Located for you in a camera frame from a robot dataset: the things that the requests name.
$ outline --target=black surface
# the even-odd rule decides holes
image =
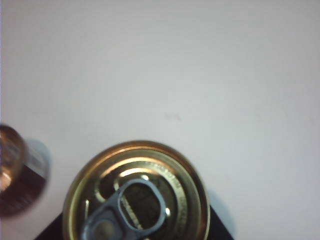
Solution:
[[[35,240],[64,240],[62,232],[62,213]],[[233,240],[212,207],[210,230],[207,240]]]

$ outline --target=can lid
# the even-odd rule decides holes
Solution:
[[[152,182],[165,202],[163,225],[145,239],[207,239],[210,207],[200,177],[180,153],[150,141],[132,141],[111,147],[81,170],[64,203],[65,239],[80,239],[88,216],[132,179]],[[160,214],[157,199],[141,185],[124,192],[121,208],[128,222],[137,229],[152,227]],[[102,231],[101,239],[108,239],[103,238],[105,232]]]
[[[11,186],[22,171],[26,145],[10,126],[0,125],[0,193]]]

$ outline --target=can rim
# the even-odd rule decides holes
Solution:
[[[63,216],[62,216],[62,229],[63,229],[63,237],[66,240],[76,240],[76,229],[73,225],[73,213],[76,211],[73,199],[76,194],[77,187],[81,184],[82,181],[87,179],[90,176],[91,170],[95,168],[100,162],[105,161],[105,159],[110,158],[118,153],[134,150],[134,149],[150,149],[162,152],[175,160],[180,160],[183,162],[183,167],[187,170],[188,174],[191,176],[194,184],[196,185],[196,189],[199,191],[199,195],[203,197],[201,199],[201,213],[206,216],[205,226],[202,226],[203,229],[200,231],[204,231],[203,240],[206,240],[209,234],[210,227],[210,203],[208,193],[206,191],[204,182],[202,181],[200,175],[198,174],[195,167],[191,164],[191,162],[184,157],[180,152],[175,149],[164,145],[162,143],[148,141],[148,140],[134,140],[123,142],[112,147],[103,150],[95,157],[93,157],[77,174],[75,179],[73,180],[69,190],[67,192],[64,205],[63,205]]]

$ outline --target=white background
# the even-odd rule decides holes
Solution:
[[[51,177],[32,240],[114,144],[183,153],[237,240],[320,239],[320,1],[2,0],[1,120]]]

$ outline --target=pull tab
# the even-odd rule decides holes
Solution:
[[[159,202],[159,218],[152,227],[147,229],[137,229],[131,226],[121,210],[121,197],[125,190],[134,184],[142,184],[149,187]],[[118,191],[88,217],[81,232],[81,240],[98,240],[96,231],[107,233],[105,234],[107,235],[105,240],[139,240],[157,231],[164,223],[165,218],[165,200],[157,187],[145,179],[132,179],[122,185]]]

